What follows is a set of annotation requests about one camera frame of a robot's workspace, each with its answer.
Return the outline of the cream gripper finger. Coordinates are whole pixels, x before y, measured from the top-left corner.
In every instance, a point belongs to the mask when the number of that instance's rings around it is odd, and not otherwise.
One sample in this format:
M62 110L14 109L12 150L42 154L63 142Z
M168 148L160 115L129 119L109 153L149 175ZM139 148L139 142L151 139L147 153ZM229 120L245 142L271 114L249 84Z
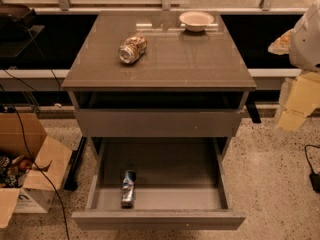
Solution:
M320 75L309 72L295 79L286 78L280 92L277 127L296 132L320 106Z

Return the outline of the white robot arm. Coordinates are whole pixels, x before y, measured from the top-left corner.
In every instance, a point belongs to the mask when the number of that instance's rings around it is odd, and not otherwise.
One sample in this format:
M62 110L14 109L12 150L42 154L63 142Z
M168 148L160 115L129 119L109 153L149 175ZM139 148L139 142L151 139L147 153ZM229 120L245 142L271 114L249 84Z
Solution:
M299 76L283 83L275 116L276 130L294 133L320 106L320 0L271 43L268 52L288 54L290 63L301 69Z

